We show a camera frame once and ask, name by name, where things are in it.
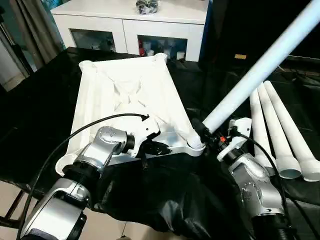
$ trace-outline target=object on cabinet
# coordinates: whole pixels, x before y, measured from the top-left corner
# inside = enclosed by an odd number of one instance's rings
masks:
[[[178,51],[178,52],[176,53],[176,59],[177,59],[177,60],[185,59],[185,55],[186,55],[186,53],[185,53],[184,51]]]
[[[153,55],[155,55],[155,51],[149,50],[149,51],[146,53],[146,55],[147,55],[148,57],[153,56]]]
[[[153,14],[158,11],[158,0],[137,0],[135,5],[140,14]]]

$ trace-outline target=curtain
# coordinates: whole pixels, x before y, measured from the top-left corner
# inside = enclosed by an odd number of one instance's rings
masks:
[[[10,4],[26,47],[40,69],[63,50],[54,23],[41,0],[10,0]]]

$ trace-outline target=white pipe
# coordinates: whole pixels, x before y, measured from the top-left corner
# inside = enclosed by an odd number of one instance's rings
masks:
[[[300,165],[291,152],[285,133],[263,83],[258,87],[258,93],[276,156],[276,168],[284,179],[298,178],[301,175]]]
[[[266,150],[266,152],[272,158],[274,164],[276,164],[275,158],[271,155],[264,115],[262,113],[262,108],[257,89],[255,89],[250,95],[250,109],[253,139]],[[275,171],[271,163],[269,162],[268,158],[256,145],[254,145],[254,157],[262,166],[264,166],[267,169],[271,176],[275,174]]]
[[[222,125],[319,22],[320,0],[312,0],[246,73],[241,81],[206,117],[203,123],[211,133],[215,132]],[[203,147],[203,143],[195,131],[190,134],[187,142],[194,149]]]
[[[277,117],[282,125],[286,137],[292,147],[296,159],[299,161],[302,176],[308,182],[320,181],[320,162],[312,154],[304,137],[301,135],[288,110],[281,101],[270,81],[264,83]]]

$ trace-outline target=black plastic sheet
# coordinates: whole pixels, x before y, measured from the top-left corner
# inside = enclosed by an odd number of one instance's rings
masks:
[[[134,57],[129,54],[68,48],[48,65],[0,97],[0,180],[26,192],[50,152],[71,131],[81,71],[79,62]],[[245,69],[218,69],[211,63],[171,61],[168,69],[190,119],[203,120],[241,79]],[[320,84],[293,73],[269,77],[317,159],[320,159]],[[246,100],[230,117],[250,117]],[[226,133],[226,125],[221,131]],[[251,153],[253,147],[245,146]],[[58,179],[59,152],[36,186],[41,198]],[[320,183],[288,180],[290,193],[305,202],[316,228],[320,222]],[[161,156],[109,166],[99,181],[92,210],[115,219],[149,225],[192,239],[247,239],[241,220],[239,191],[212,153]],[[289,204],[302,240],[314,237],[297,209]]]

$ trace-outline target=white plastic tray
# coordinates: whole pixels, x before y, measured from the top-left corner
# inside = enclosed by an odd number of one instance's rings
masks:
[[[175,147],[181,147],[193,128],[168,71],[166,58],[164,53],[158,53],[148,57],[80,62],[82,77],[71,132],[107,116],[137,113],[155,118],[161,131],[157,137],[160,141],[175,133],[170,139]],[[100,127],[112,126],[134,133],[141,121],[140,117],[125,116],[82,131],[69,141],[66,154],[56,163],[56,172],[64,175],[63,167],[74,162]]]

